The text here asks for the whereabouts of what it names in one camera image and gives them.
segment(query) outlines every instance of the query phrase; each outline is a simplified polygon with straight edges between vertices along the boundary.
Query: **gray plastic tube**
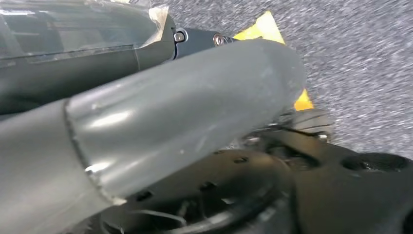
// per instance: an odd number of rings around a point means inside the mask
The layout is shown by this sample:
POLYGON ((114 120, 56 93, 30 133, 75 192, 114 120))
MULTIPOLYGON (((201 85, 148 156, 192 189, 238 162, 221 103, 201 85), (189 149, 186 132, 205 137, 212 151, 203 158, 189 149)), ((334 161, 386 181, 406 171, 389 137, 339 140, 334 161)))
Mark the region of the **gray plastic tube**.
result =
POLYGON ((0 122, 0 233, 55 234, 267 123, 305 80, 265 40, 207 50, 0 122))
POLYGON ((99 186, 127 197, 263 126, 304 81, 292 50, 244 41, 77 95, 67 115, 99 186))

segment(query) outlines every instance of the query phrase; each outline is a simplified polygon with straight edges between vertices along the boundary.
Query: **bolt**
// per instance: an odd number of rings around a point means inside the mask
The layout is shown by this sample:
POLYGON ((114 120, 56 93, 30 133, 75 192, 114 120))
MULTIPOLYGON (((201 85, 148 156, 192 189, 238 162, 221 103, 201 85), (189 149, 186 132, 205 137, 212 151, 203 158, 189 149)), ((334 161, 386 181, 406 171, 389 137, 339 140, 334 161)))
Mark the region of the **bolt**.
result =
POLYGON ((221 34, 215 34, 214 35, 214 44, 215 46, 220 46, 225 44, 225 39, 221 34))
POLYGON ((328 135, 325 133, 320 133, 317 135, 317 138, 323 142, 328 142, 328 135))
POLYGON ((175 42, 183 42, 185 41, 185 35, 183 32, 176 32, 173 35, 173 39, 175 40, 175 42))

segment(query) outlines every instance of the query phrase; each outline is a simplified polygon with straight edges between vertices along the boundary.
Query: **gray carpet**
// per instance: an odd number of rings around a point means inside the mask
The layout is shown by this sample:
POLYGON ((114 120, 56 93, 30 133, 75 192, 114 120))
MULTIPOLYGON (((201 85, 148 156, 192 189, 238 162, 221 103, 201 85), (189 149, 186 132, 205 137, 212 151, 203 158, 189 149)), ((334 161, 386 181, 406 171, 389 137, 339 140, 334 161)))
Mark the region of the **gray carpet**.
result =
POLYGON ((234 35, 272 11, 308 71, 334 143, 413 158, 411 0, 156 0, 178 25, 234 35))

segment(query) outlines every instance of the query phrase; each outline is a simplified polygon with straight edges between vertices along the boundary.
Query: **plastic cover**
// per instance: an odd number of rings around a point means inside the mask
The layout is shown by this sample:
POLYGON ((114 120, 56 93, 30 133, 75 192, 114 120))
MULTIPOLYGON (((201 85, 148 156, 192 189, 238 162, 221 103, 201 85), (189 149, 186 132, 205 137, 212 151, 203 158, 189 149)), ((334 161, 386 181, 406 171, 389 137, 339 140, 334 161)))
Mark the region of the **plastic cover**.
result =
POLYGON ((162 37, 168 7, 104 0, 0 1, 0 59, 58 60, 141 48, 162 37))

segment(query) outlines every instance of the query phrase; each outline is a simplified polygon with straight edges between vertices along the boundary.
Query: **yellow marker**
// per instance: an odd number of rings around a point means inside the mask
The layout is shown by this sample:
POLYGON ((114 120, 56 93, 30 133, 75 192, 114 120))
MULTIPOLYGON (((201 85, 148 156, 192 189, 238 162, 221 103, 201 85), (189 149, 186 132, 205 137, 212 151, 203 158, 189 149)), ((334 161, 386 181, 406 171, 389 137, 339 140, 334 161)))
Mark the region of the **yellow marker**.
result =
MULTIPOLYGON (((269 11, 260 16, 254 25, 234 36, 238 40, 256 39, 259 37, 285 44, 278 26, 269 11)), ((314 108, 305 89, 294 104, 294 107, 297 111, 314 108)))

